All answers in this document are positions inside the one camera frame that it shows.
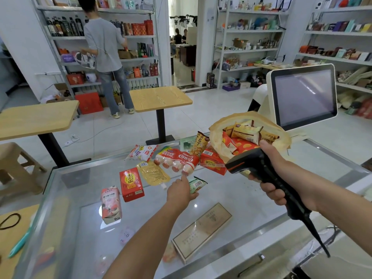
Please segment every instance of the monitor screen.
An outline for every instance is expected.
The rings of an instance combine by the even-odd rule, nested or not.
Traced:
[[[276,122],[284,130],[337,115],[333,65],[278,70],[271,82]]]

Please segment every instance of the glass display case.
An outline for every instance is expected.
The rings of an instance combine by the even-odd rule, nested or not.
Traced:
[[[153,157],[165,145],[179,148],[180,141],[159,145]],[[150,186],[142,178],[145,196],[130,202],[124,202],[120,196],[122,219],[109,225],[102,221],[101,190],[110,186],[120,188],[119,172],[140,163],[126,160],[128,154],[52,172],[14,278],[82,279],[102,276],[105,263],[109,264],[123,248],[123,235],[137,231],[166,201],[166,190],[161,186]],[[370,174],[311,140],[293,144],[288,154],[296,164],[342,187]],[[180,172],[164,170],[171,177],[167,187],[180,178]],[[170,263],[161,261],[155,274],[157,279],[188,276],[289,219],[284,206],[275,205],[258,183],[241,174],[227,172],[222,176],[198,166],[193,175],[208,184],[179,216],[170,240],[216,203],[225,207],[232,218],[187,264],[179,257]],[[49,261],[40,264],[40,255],[50,250],[53,254]]]

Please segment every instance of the beige plastic stool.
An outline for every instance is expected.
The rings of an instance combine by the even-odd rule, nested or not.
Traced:
[[[27,162],[20,164],[19,156],[23,156]],[[26,166],[34,165],[32,173],[28,173]],[[35,195],[41,193],[43,188],[36,183],[38,170],[46,172],[36,160],[27,154],[20,146],[14,142],[0,145],[0,182],[5,185],[14,178],[17,182],[10,187],[0,190],[0,196],[11,193],[30,191]]]

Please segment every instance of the hand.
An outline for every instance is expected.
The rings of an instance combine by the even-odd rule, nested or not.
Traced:
[[[318,183],[318,178],[321,177],[290,161],[286,161],[277,149],[265,140],[260,141],[260,146],[269,157],[276,173],[298,192],[304,205],[312,211],[318,211],[316,205],[316,184]],[[250,174],[249,179],[255,180],[256,178]],[[287,203],[284,198],[285,194],[283,190],[276,189],[272,183],[261,183],[260,185],[261,189],[270,199],[274,200],[277,205],[282,206]]]
[[[167,202],[171,203],[173,207],[184,211],[189,202],[196,199],[199,193],[190,194],[190,185],[186,176],[182,175],[181,179],[177,179],[172,183],[167,191]]]

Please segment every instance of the black barcode scanner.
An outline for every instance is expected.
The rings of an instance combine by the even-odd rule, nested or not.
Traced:
[[[311,211],[301,201],[300,195],[275,172],[269,157],[260,148],[239,154],[230,159],[226,168],[230,173],[250,170],[252,174],[264,183],[272,183],[275,188],[282,189],[287,200],[288,216],[293,220],[301,220],[314,238],[319,242],[327,257],[331,257],[323,244],[314,224],[310,220]]]

